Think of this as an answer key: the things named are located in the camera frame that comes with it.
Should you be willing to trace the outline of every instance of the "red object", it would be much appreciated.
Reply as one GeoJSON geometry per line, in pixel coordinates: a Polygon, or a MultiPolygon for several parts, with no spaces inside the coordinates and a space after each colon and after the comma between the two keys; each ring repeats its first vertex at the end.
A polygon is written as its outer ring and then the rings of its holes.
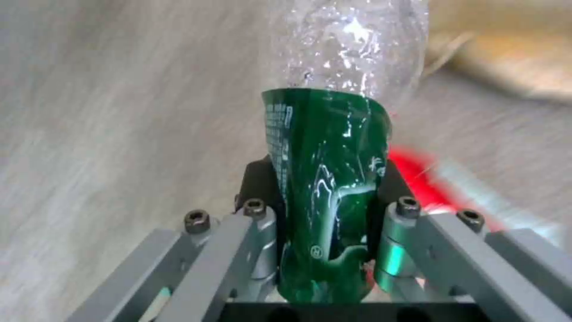
{"type": "MultiPolygon", "coordinates": [[[[431,175],[431,166],[436,163],[434,158],[419,154],[401,147],[392,147],[389,159],[401,173],[401,176],[409,186],[409,189],[419,201],[423,210],[431,213],[456,213],[463,208],[475,209],[474,205],[462,202],[463,199],[457,191],[450,189],[446,182],[431,175]]],[[[496,231],[502,225],[484,214],[487,226],[496,231]]]]}

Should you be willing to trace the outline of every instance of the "gray carpet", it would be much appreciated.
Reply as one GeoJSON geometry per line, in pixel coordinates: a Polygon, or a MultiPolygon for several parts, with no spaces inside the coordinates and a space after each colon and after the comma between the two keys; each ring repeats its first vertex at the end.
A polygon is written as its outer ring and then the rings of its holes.
{"type": "MultiPolygon", "coordinates": [[[[0,3],[0,316],[60,321],[154,228],[232,208],[265,154],[258,2],[0,3]]],[[[572,109],[449,72],[394,142],[568,225],[572,109]]]]}

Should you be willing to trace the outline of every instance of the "hex socket screw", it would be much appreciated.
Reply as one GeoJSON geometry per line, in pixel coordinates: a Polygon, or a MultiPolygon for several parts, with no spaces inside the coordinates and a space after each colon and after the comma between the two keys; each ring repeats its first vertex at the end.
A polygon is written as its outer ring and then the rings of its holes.
{"type": "Polygon", "coordinates": [[[395,211],[398,215],[408,218],[417,219],[421,213],[421,205],[417,199],[413,197],[403,196],[397,200],[395,211]]]}
{"type": "Polygon", "coordinates": [[[210,229],[210,216],[202,209],[189,211],[184,219],[185,231],[189,234],[201,234],[210,229]]]}
{"type": "Polygon", "coordinates": [[[244,215],[254,220],[263,219],[266,216],[266,204],[262,199],[252,198],[244,202],[244,215]]]}
{"type": "Polygon", "coordinates": [[[467,225],[472,231],[480,233],[484,226],[484,217],[478,211],[461,209],[457,211],[457,218],[467,225]]]}

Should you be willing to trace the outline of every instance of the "clear plastic bottle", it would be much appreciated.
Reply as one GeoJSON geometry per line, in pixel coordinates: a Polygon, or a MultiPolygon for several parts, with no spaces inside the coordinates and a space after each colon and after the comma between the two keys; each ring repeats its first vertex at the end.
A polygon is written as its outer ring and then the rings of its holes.
{"type": "Polygon", "coordinates": [[[373,282],[366,211],[387,161],[384,107],[417,83],[427,7],[294,0],[268,10],[267,143],[288,222],[279,291],[293,302],[357,302],[373,282]]]}
{"type": "Polygon", "coordinates": [[[267,11],[269,88],[354,93],[390,109],[415,89],[427,41],[426,0],[271,1],[267,11]]]}

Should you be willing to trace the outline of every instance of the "green bottle label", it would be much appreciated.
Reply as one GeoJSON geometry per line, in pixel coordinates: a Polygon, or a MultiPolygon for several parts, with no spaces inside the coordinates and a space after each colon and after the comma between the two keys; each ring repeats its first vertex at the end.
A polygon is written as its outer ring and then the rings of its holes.
{"type": "Polygon", "coordinates": [[[291,302],[358,302],[372,286],[366,208],[385,173],[389,117],[349,93],[287,88],[262,97],[287,207],[279,291],[291,302]]]}

